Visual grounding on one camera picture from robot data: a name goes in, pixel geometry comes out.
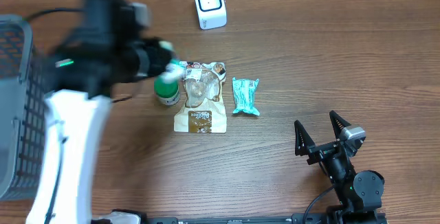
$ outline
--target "wooden table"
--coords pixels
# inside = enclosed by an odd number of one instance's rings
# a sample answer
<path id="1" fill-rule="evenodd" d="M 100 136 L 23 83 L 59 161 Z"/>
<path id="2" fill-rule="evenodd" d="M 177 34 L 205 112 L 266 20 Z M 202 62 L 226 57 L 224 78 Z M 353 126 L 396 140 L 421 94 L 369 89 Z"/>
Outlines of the wooden table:
<path id="1" fill-rule="evenodd" d="M 112 208 L 149 216 L 273 216 L 304 212 L 330 186 L 317 165 L 294 154 L 294 121 L 317 144 L 330 142 L 337 111 L 367 139 L 357 171 L 386 180 L 390 223 L 440 217 L 440 1 L 226 0 L 228 24 L 198 28 L 194 0 L 131 0 L 153 11 L 151 36 L 181 57 L 224 62 L 226 134 L 173 132 L 174 107 L 160 106 L 153 81 L 116 104 L 104 132 L 93 185 L 93 213 Z M 1 13 L 28 15 L 79 0 L 0 0 Z M 34 44 L 48 49 L 75 14 L 35 21 Z M 232 116 L 232 77 L 260 79 L 260 117 Z M 118 86 L 116 95 L 130 93 Z M 312 212 L 338 203 L 334 193 Z M 0 223 L 22 223 L 32 202 L 0 204 Z"/>

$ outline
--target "plastic crate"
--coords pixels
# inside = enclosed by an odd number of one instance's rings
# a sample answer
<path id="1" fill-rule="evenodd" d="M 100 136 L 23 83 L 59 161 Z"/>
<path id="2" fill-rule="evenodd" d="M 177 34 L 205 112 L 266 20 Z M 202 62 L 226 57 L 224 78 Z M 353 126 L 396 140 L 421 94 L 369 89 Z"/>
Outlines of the plastic crate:
<path id="1" fill-rule="evenodd" d="M 31 62 L 32 30 L 0 15 L 0 200 L 31 199 L 45 145 L 42 67 Z"/>

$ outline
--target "turquoise wrapper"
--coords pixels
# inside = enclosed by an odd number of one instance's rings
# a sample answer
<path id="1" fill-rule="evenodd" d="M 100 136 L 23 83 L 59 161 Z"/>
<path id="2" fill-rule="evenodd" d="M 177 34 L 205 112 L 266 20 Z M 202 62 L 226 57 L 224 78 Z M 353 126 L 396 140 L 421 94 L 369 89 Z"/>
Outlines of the turquoise wrapper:
<path id="1" fill-rule="evenodd" d="M 259 79 L 248 80 L 232 79 L 232 88 L 234 89 L 235 110 L 232 113 L 249 113 L 260 115 L 260 112 L 254 107 L 255 91 L 259 85 Z"/>

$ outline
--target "can label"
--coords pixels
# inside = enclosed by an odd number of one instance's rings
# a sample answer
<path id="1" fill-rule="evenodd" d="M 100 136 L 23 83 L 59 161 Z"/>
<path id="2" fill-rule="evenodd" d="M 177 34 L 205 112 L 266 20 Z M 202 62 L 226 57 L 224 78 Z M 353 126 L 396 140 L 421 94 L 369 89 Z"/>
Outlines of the can label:
<path id="1" fill-rule="evenodd" d="M 162 104 L 170 106 L 170 105 L 174 105 L 177 102 L 179 102 L 179 100 L 180 100 L 180 91 L 177 91 L 177 93 L 173 97 L 171 97 L 171 98 L 161 98 L 158 95 L 156 95 L 156 96 L 157 96 L 157 99 L 159 99 L 159 101 Z"/>

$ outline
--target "brown label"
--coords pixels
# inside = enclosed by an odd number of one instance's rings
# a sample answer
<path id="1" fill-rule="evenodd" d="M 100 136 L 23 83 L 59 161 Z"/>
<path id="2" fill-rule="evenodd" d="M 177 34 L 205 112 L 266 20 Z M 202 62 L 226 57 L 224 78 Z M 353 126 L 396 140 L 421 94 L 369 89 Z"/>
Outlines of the brown label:
<path id="1" fill-rule="evenodd" d="M 190 133 L 211 133 L 211 111 L 189 111 L 188 126 Z"/>

